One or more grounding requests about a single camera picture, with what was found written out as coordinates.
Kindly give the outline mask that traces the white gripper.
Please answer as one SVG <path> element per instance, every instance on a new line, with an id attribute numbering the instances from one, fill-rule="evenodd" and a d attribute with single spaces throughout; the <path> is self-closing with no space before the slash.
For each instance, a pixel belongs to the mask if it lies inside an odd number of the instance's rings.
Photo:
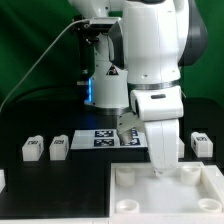
<path id="1" fill-rule="evenodd" d="M 143 123 L 154 174 L 174 169 L 178 162 L 179 119 L 183 116 L 181 88 L 133 90 L 131 107 Z"/>

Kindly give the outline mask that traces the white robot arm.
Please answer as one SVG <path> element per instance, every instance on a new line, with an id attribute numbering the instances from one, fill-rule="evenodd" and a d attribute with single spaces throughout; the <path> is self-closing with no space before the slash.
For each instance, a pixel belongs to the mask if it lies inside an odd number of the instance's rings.
<path id="1" fill-rule="evenodd" d="M 94 46 L 88 107 L 115 113 L 118 136 L 145 133 L 156 173 L 178 163 L 184 114 L 180 69 L 206 49 L 207 30 L 195 0 L 68 0 L 84 18 L 83 40 Z"/>

